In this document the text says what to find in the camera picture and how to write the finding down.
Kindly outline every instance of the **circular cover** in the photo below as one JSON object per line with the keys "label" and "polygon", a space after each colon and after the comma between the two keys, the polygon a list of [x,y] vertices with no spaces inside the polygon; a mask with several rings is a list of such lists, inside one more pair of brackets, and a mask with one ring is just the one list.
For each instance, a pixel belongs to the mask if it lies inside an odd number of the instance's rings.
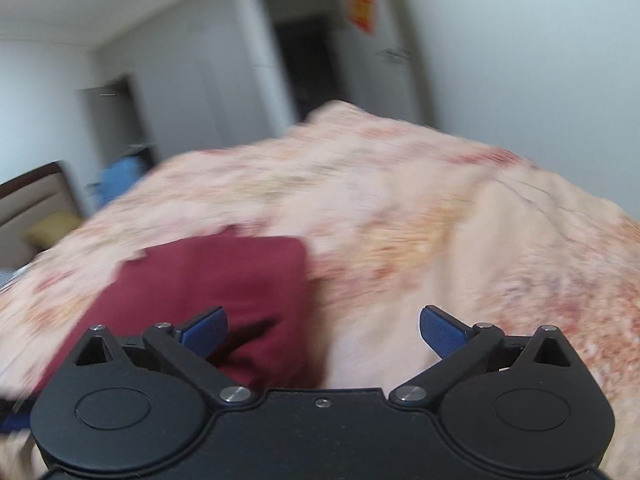
{"label": "circular cover", "polygon": [[176,455],[199,435],[207,411],[188,384],[132,368],[109,374],[83,367],[65,388],[47,387],[31,429],[48,462],[83,472],[142,470]]}
{"label": "circular cover", "polygon": [[485,374],[447,393],[440,420],[466,452],[493,466],[538,474],[570,471],[597,463],[613,432],[599,389],[576,386],[568,367]]}

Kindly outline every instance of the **blue gripper pad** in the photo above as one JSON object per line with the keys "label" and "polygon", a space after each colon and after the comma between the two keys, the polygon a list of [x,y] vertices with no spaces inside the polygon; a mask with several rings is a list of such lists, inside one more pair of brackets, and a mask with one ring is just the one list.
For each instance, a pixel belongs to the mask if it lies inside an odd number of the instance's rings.
{"label": "blue gripper pad", "polygon": [[227,327],[226,313],[218,308],[196,318],[182,330],[179,341],[194,354],[206,359],[225,340]]}
{"label": "blue gripper pad", "polygon": [[442,359],[463,347],[471,332],[471,328],[433,305],[420,313],[420,335]]}

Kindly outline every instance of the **brown headboard frame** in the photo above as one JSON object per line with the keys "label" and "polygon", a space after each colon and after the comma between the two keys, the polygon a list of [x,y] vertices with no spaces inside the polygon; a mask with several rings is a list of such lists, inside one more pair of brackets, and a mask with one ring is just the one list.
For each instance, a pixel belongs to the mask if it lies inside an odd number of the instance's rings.
{"label": "brown headboard frame", "polygon": [[69,184],[69,179],[66,176],[64,165],[65,165],[64,162],[62,162],[61,160],[57,162],[51,162],[50,164],[46,164],[44,166],[36,168],[35,170],[31,170],[29,173],[25,173],[15,178],[12,178],[11,180],[5,182],[4,184],[0,184],[0,200],[6,196],[11,195],[12,193],[15,193],[16,191],[18,191],[19,189],[22,189],[23,187],[28,186],[29,184],[33,184],[34,182],[37,182],[45,178],[46,176],[49,176],[51,174],[60,174],[60,177],[62,177],[62,181],[65,184],[68,195],[71,198],[73,206],[76,210],[76,214],[80,218],[82,218],[84,216],[82,214],[82,209],[78,205],[78,199],[76,199],[76,194],[73,192],[73,189]]}

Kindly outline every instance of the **gray door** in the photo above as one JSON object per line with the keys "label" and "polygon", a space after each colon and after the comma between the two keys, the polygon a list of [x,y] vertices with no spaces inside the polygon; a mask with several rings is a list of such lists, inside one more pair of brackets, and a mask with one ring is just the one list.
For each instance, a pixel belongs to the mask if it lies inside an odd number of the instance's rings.
{"label": "gray door", "polygon": [[80,91],[94,125],[105,166],[124,155],[132,144],[145,142],[140,119],[133,101],[109,87]]}

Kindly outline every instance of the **yellow pillow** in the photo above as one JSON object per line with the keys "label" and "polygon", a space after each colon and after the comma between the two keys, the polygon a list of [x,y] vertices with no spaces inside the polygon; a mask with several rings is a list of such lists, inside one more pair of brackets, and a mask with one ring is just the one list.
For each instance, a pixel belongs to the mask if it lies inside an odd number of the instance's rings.
{"label": "yellow pillow", "polygon": [[52,248],[62,238],[82,224],[76,215],[58,211],[40,220],[22,233],[22,240],[43,251]]}

